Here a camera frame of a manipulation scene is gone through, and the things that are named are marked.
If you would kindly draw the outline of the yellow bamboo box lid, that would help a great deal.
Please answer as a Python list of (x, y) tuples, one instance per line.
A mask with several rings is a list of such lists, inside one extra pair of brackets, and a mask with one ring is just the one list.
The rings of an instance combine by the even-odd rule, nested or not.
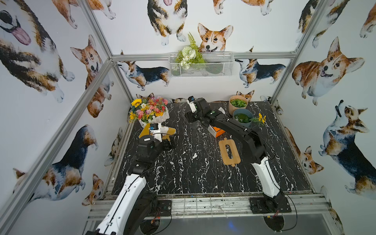
[[(150, 135), (149, 133), (149, 127), (150, 127), (150, 123), (148, 123), (142, 130), (141, 134), (139, 135), (139, 138), (143, 137), (143, 136), (146, 136), (146, 135)], [(169, 131), (168, 131), (168, 136), (164, 136), (163, 137), (163, 140), (168, 140), (168, 141), (171, 141), (174, 137), (174, 135), (176, 134), (176, 129), (175, 128), (171, 128), (169, 127)]]

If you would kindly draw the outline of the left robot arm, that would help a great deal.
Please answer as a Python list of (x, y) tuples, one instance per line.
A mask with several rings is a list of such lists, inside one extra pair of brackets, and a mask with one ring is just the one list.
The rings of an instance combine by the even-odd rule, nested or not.
[(121, 192), (103, 221), (86, 234), (135, 234), (144, 218), (157, 206), (156, 195), (147, 189), (146, 174), (154, 169), (155, 161), (162, 152), (175, 148), (174, 134), (157, 133), (141, 137)]

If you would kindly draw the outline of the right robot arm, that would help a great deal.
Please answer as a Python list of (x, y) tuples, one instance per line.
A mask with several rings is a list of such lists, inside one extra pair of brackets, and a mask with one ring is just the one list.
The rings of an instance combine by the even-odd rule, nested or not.
[(258, 133), (226, 117), (223, 112), (212, 109), (204, 98), (189, 97), (190, 111), (185, 114), (188, 122), (201, 122), (204, 127), (214, 126), (232, 135), (242, 144), (242, 156), (250, 162), (262, 185), (265, 207), (273, 212), (289, 205), (288, 199), (277, 185), (269, 165), (265, 141)]

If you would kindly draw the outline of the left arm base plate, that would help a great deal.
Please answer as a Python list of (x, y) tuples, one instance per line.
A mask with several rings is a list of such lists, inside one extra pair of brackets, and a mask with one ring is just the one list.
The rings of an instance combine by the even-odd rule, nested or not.
[(152, 208), (152, 215), (156, 217), (171, 217), (172, 201), (157, 200)]

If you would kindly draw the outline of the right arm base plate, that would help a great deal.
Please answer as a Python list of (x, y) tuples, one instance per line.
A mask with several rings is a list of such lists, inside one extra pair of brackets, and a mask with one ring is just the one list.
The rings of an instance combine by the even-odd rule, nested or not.
[(250, 209), (253, 214), (292, 212), (291, 206), (286, 197), (283, 197), (281, 199), (251, 197), (249, 198), (249, 202), (250, 202)]

